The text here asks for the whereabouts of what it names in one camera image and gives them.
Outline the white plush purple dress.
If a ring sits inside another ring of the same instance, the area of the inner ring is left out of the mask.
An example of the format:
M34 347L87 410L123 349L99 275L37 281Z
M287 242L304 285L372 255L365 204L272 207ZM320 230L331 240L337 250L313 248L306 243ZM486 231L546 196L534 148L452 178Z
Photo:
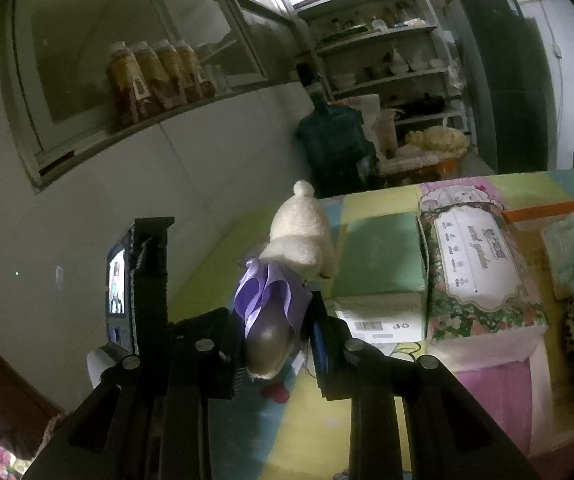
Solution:
M313 298L308 282L329 280L335 264L324 207L313 186L299 180L276 211L263 251L247 261L234 296L251 377L269 380L281 371L303 339Z

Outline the colourful cartoon bed sheet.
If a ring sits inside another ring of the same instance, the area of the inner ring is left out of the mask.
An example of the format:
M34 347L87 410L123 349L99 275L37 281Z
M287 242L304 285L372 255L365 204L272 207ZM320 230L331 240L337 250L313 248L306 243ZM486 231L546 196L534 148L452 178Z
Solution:
M391 188L320 200L335 248L335 273L308 282L336 315L330 293L349 223L361 219L465 203L493 203L502 211L574 202L560 182L542 172L509 174L458 192L454 182ZM269 241L276 214L240 220L172 298L169 315L181 322L234 310L249 259ZM426 243L425 338L374 346L352 338L347 359L357 367L357 400L327 401L316 382L305 336L272 379L246 375L232 400L207 408L213 479L537 479L534 460L560 472L551 455L551 362L562 356L554 338L562 309L530 260L532 245L505 220L541 294L548 319L536 337L482 336L434 346L428 338L429 249Z

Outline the green cardboard box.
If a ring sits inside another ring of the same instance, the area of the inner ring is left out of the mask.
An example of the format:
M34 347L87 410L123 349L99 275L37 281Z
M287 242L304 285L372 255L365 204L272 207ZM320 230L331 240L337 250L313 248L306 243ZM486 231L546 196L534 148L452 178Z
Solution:
M426 243L417 214L348 224L330 296L353 337L374 346L422 341L427 286Z

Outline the floral tissue pack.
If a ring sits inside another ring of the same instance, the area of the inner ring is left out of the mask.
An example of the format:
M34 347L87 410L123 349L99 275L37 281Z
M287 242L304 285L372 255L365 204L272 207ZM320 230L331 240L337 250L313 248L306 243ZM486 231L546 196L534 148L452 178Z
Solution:
M544 334L548 319L539 287L496 205L473 202L425 210L421 225L430 257L431 344Z

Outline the amber bottle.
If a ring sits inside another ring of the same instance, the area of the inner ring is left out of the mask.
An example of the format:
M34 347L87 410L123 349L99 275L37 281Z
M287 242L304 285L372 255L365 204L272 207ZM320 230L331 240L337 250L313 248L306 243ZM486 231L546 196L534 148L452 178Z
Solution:
M146 41L138 41L130 46L144 75L148 87L164 110L181 105L180 96L160 62L158 55Z
M136 125L160 113L159 102L150 91L134 53L124 41L109 46L107 76L122 125Z
M180 96L181 104L194 104L189 103L185 96L182 62L179 54L174 49L174 44L172 44L168 39L163 39L155 43L153 50L157 53L160 62L172 81L172 84L174 84L174 87Z
M215 96L213 82L202 70L194 49L184 40L176 41L175 51L179 54L183 67L184 91L189 103L196 103Z

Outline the yellow lumpy food pile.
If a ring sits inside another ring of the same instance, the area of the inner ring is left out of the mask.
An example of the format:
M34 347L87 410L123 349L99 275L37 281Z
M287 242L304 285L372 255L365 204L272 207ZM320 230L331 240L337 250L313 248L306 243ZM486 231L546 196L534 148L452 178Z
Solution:
M460 158L470 148L470 140L461 130L442 126L410 131L406 133L405 143L426 152L437 153L443 158Z

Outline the green patterned packet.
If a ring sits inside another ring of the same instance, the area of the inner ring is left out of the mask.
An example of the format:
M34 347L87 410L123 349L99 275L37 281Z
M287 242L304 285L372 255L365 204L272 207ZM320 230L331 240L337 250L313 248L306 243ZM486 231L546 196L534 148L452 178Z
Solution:
M554 297L566 299L574 294L574 212L541 231L548 258Z

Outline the grey metal shelving rack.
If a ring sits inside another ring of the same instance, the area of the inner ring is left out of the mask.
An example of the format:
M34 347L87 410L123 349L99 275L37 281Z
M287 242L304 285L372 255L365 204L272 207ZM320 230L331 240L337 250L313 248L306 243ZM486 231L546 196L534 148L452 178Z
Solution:
M367 99L379 159L391 159L412 131L468 131L456 63L430 0L305 0L295 11L330 97Z

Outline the dark green refrigerator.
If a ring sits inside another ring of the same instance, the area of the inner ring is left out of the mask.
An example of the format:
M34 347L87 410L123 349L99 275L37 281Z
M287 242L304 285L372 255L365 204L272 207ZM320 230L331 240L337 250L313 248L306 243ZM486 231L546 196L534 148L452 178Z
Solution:
M448 0L444 14L464 68L476 145L497 174L548 168L549 67L516 0Z

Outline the phone screen on mount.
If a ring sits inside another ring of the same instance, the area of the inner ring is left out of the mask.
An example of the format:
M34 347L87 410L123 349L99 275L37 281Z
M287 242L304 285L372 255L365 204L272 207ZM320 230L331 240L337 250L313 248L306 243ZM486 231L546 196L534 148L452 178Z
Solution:
M107 306L110 315L125 314L125 270L125 250L121 248L108 263Z

